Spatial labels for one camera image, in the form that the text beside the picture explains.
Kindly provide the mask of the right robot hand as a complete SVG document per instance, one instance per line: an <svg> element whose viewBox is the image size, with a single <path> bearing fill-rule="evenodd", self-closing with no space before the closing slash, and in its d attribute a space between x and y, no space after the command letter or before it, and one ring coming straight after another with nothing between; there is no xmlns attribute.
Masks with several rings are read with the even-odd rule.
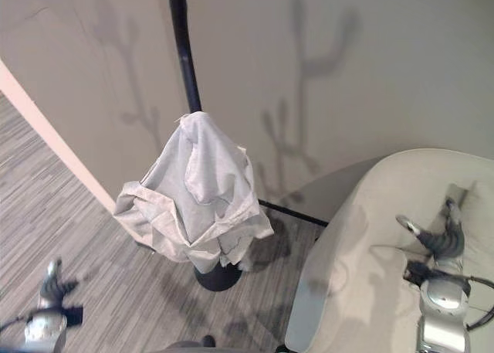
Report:
<svg viewBox="0 0 494 353"><path fill-rule="evenodd" d="M458 203L453 198L447 197L441 214L445 219L445 229L442 233L432 233L405 215L396 215L395 218L431 253L439 269L451 269L461 273L465 234L462 230L461 210Z"/></svg>

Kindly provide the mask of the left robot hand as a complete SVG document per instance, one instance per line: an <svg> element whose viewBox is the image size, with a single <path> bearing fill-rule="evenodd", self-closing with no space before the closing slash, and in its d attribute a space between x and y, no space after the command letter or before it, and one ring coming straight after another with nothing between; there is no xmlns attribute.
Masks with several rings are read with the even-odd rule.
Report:
<svg viewBox="0 0 494 353"><path fill-rule="evenodd" d="M65 297L71 294L80 284L76 278L61 281L62 260L52 260L47 268L46 276L39 291L37 307L49 309L62 307Z"/></svg>

